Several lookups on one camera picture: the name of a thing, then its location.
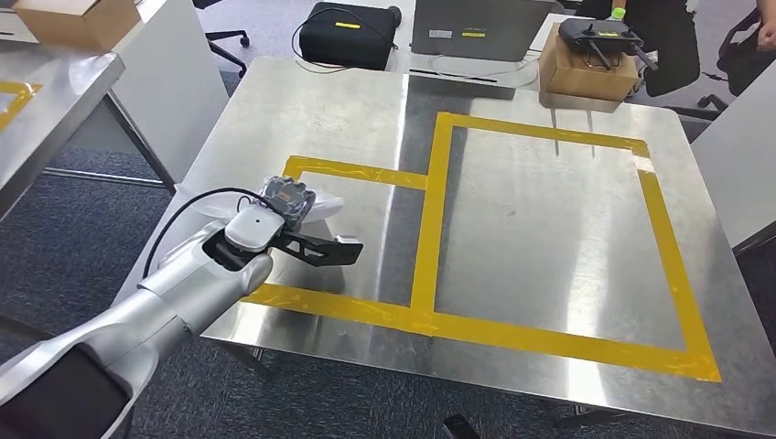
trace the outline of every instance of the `cardboard box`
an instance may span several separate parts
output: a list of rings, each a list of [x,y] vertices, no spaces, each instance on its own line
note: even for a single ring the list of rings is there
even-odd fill
[[[539,57],[540,89],[604,101],[625,100],[638,78],[633,57],[621,54],[610,58],[611,65],[617,65],[618,58],[620,62],[612,70],[589,67],[587,55],[572,53],[558,36],[559,27],[557,23],[553,25]]]
[[[19,0],[14,11],[41,43],[112,50],[140,21],[133,0]]]

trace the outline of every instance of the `laptop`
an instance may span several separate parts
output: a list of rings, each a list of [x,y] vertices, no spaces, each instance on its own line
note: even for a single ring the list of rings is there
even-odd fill
[[[519,61],[555,0],[416,0],[413,53]]]

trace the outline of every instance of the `yellow sticker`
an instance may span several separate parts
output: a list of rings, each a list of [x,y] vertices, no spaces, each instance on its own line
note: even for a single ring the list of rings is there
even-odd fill
[[[334,23],[334,26],[346,27],[348,29],[361,29],[361,25],[354,25],[352,23],[340,23],[339,21],[337,23]]]
[[[40,90],[40,87],[42,87],[40,84],[0,80],[0,93],[14,95],[14,98],[5,108],[0,108],[0,131],[3,131],[14,120],[29,100],[35,96],[35,93]]]
[[[696,380],[716,382],[722,380],[687,278],[658,178],[653,172],[641,169],[638,170],[641,191],[686,350],[584,337],[538,327],[438,313],[434,302],[437,293],[437,266],[445,208],[447,162],[450,156],[453,128],[456,126],[579,145],[599,145],[629,150],[633,155],[651,159],[649,148],[642,140],[497,121],[449,112],[440,112],[436,117],[426,176],[292,155],[286,161],[284,175],[295,179],[299,179],[304,172],[310,172],[425,191],[410,305],[385,304],[357,297],[273,284],[262,285],[243,301],[378,327],[389,327],[428,337],[585,359]]]

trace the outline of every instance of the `white cable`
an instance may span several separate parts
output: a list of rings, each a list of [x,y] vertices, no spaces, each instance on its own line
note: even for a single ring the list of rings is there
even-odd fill
[[[449,77],[452,77],[452,78],[459,78],[459,79],[462,79],[462,80],[477,80],[477,79],[481,79],[481,78],[488,78],[488,77],[495,76],[495,75],[503,75],[503,74],[507,74],[507,73],[516,73],[516,72],[518,72],[520,70],[525,69],[530,64],[533,64],[535,61],[537,61],[539,59],[539,58],[534,58],[534,59],[530,59],[528,61],[526,61],[526,60],[517,61],[518,63],[520,63],[520,65],[517,67],[517,69],[514,69],[514,70],[495,71],[493,73],[486,73],[484,75],[468,75],[468,74],[465,74],[465,73],[456,73],[456,72],[447,72],[447,73],[445,73],[443,71],[439,71],[437,69],[437,67],[434,66],[434,61],[436,61],[437,59],[446,57],[446,56],[447,55],[436,55],[433,58],[428,59],[428,62],[427,62],[428,68],[431,69],[431,71],[433,71],[435,74],[437,74],[439,76],[449,76]],[[525,86],[525,85],[533,83],[537,79],[539,79],[539,69],[538,68],[534,69],[534,75],[531,78],[531,80],[529,80],[527,82],[523,82],[521,84],[513,85],[513,87],[522,87],[522,86]]]

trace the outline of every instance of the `person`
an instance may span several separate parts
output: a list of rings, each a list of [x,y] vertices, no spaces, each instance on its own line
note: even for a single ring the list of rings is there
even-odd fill
[[[757,35],[757,49],[776,50],[776,0],[757,0],[762,17]]]
[[[626,10],[623,21],[644,40],[643,50],[657,51],[659,69],[642,70],[647,94],[660,96],[698,79],[695,21],[693,14],[687,12],[686,0],[583,0],[577,15],[603,20],[611,16],[615,7]]]

